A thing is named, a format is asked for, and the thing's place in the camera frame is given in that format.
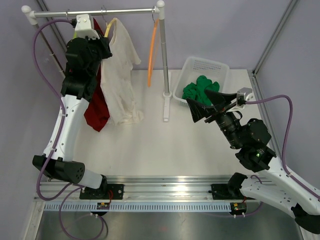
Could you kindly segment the green t shirt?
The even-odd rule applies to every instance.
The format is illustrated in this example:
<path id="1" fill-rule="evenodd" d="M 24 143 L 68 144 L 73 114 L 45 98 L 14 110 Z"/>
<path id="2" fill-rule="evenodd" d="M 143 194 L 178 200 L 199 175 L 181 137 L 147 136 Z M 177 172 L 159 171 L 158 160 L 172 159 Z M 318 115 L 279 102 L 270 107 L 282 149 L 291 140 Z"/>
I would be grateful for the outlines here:
<path id="1" fill-rule="evenodd" d="M 196 83 L 191 82 L 183 89 L 182 99 L 192 99 L 206 106 L 210 106 L 212 103 L 205 94 L 205 90 L 218 92 L 220 90 L 220 84 L 217 81 L 213 82 L 205 75 L 200 75 L 196 79 Z"/>

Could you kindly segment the orange hanger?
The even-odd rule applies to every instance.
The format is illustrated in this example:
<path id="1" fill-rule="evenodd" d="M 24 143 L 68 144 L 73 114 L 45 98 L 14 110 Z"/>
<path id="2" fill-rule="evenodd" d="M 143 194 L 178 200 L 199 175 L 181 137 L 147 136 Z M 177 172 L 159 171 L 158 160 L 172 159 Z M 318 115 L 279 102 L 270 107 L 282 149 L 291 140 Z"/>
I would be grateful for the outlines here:
<path id="1" fill-rule="evenodd" d="M 159 37 L 157 37 L 159 19 L 157 18 L 153 24 L 152 36 L 150 41 L 149 48 L 149 57 L 148 57 L 148 69 L 147 69 L 147 86 L 151 86 L 153 68 L 156 60 L 156 55 L 159 47 Z"/>

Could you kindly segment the white t shirt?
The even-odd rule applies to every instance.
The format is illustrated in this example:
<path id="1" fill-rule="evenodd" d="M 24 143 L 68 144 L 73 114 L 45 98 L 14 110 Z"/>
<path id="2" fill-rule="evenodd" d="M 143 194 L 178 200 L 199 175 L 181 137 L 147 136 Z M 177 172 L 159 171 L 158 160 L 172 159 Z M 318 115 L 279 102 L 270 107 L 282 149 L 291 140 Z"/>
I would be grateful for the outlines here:
<path id="1" fill-rule="evenodd" d="M 100 80 L 110 115 L 109 122 L 115 125 L 137 124 L 144 115 L 136 106 L 131 71 L 141 60 L 128 31 L 118 18 L 109 36 L 112 36 L 109 42 L 112 57 L 102 60 Z"/>

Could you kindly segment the yellow hanger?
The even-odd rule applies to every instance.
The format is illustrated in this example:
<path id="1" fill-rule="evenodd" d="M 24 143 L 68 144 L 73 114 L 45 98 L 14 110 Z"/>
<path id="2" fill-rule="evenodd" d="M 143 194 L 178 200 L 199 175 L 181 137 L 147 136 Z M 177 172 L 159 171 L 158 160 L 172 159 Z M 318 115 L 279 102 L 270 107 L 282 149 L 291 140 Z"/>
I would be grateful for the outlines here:
<path id="1" fill-rule="evenodd" d="M 111 30 L 111 27 L 113 24 L 116 23 L 116 18 L 114 17 L 110 22 L 107 22 L 104 18 L 104 15 L 102 15 L 102 18 L 104 19 L 105 21 L 105 25 L 106 25 L 106 30 L 105 30 L 105 33 L 104 33 L 104 37 L 108 37 L 109 33 L 110 33 L 110 30 Z"/>

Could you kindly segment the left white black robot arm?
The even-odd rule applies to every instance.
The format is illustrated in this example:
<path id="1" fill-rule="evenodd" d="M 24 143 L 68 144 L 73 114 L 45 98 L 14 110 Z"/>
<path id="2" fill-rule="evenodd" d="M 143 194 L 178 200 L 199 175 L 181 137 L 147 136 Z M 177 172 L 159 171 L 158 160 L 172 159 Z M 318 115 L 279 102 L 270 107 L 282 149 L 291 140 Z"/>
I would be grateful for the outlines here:
<path id="1" fill-rule="evenodd" d="M 105 177 L 74 161 L 74 148 L 81 118 L 93 98 L 101 61 L 112 56 L 106 37 L 74 38 L 67 44 L 65 78 L 60 94 L 60 110 L 42 155 L 32 164 L 48 178 L 90 188 L 97 199 L 108 194 Z"/>

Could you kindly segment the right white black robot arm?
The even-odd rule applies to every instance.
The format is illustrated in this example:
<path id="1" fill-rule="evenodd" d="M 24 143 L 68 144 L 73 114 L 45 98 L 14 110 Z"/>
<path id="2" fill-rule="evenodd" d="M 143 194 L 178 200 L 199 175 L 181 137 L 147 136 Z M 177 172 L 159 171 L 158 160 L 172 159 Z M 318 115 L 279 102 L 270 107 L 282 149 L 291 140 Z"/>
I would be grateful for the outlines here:
<path id="1" fill-rule="evenodd" d="M 277 156 L 268 147 L 271 135 L 264 122 L 252 118 L 241 125 L 234 113 L 245 105 L 253 105 L 253 91 L 243 87 L 236 93 L 220 93 L 206 89 L 211 105 L 188 98 L 192 119 L 216 122 L 236 158 L 246 169 L 276 184 L 277 189 L 255 182 L 241 173 L 234 173 L 227 183 L 232 198 L 253 198 L 271 205 L 292 217 L 303 229 L 320 233 L 320 191 L 287 167 L 284 156 Z"/>

